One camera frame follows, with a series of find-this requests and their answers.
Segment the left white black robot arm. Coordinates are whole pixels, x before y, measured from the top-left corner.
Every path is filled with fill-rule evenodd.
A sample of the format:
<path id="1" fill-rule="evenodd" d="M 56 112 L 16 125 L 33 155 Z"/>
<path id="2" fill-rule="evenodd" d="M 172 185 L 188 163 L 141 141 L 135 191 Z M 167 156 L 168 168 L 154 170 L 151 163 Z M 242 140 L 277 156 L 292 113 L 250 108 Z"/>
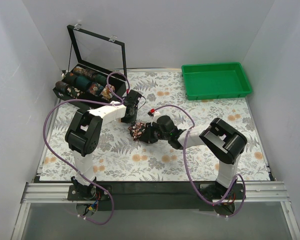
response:
<path id="1" fill-rule="evenodd" d="M 75 191 L 85 200 L 96 196 L 96 182 L 93 165 L 93 152 L 98 146 L 102 126 L 117 119 L 123 123 L 133 123 L 137 119 L 138 105 L 142 95 L 130 90 L 123 103 L 112 101 L 109 105 L 91 109 L 77 110 L 65 135 L 74 157 L 74 167 L 77 169 L 71 182 Z"/>

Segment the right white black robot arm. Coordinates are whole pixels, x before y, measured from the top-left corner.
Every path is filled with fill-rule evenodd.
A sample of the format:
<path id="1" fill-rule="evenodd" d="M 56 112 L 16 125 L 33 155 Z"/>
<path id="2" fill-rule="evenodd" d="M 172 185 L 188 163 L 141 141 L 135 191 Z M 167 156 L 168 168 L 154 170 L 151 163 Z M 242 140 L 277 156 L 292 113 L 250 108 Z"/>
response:
<path id="1" fill-rule="evenodd" d="M 219 161 L 218 175 L 213 184 L 200 191 L 206 199 L 227 199 L 235 192 L 238 179 L 237 169 L 247 138 L 221 118 L 215 118 L 208 126 L 179 129 L 167 115 L 160 116 L 155 122 L 138 123 L 140 131 L 132 136 L 143 143 L 154 144 L 167 141 L 176 150 L 206 146 Z"/>

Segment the black floral necktie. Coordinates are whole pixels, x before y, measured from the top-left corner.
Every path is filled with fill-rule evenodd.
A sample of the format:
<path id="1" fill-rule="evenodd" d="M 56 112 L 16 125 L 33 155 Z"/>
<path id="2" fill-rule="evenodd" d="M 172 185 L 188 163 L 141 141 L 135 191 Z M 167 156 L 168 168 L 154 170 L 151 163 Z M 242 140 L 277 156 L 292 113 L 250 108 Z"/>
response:
<path id="1" fill-rule="evenodd" d="M 129 134 L 134 141 L 139 140 L 143 137 L 147 130 L 147 124 L 144 122 L 134 122 L 128 127 Z"/>

